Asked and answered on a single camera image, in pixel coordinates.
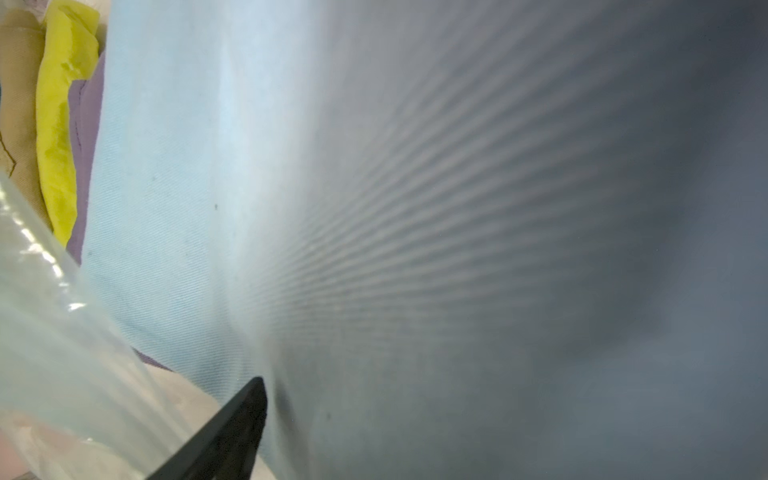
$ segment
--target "fabric pile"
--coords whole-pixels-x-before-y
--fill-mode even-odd
[[[80,95],[72,95],[77,100],[74,112],[79,116],[75,121],[71,119],[70,89],[83,91],[83,82],[94,74],[98,25],[99,12],[75,0],[51,2],[41,24],[31,12],[12,9],[0,25],[2,164],[40,219],[65,246],[77,223],[78,201],[84,201],[78,199],[81,195],[72,145],[78,146],[79,177],[89,176],[81,152],[92,152],[95,147],[93,129],[98,129],[101,104],[101,92],[90,93],[89,98],[98,96],[96,110],[81,111]],[[90,136],[81,138],[70,125],[77,127],[81,122],[83,132],[91,129]],[[79,188],[87,195],[87,181],[81,181]],[[79,238],[75,245],[82,243],[81,235]]]

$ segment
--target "yellow fabric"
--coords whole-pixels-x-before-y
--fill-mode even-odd
[[[98,62],[99,14],[75,0],[53,0],[45,13],[45,52],[37,90],[40,188],[56,239],[67,245],[78,215],[78,186],[69,143],[69,87]]]

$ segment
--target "plastic bag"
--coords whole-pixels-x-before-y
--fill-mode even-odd
[[[0,429],[42,480],[143,478],[189,426],[0,178]]]

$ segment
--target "light blue fabric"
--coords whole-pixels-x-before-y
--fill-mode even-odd
[[[83,269],[132,345],[226,399],[250,373],[215,257],[233,136],[219,122],[223,9],[115,2],[112,15]]]
[[[749,4],[114,0],[83,268],[280,480],[758,478]]]

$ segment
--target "purple fabric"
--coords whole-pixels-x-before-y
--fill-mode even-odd
[[[94,163],[96,136],[101,116],[101,94],[104,91],[104,55],[89,80],[75,80],[69,88],[69,138],[78,185],[78,217],[74,221],[67,251],[81,262],[85,224],[88,219],[88,191]]]

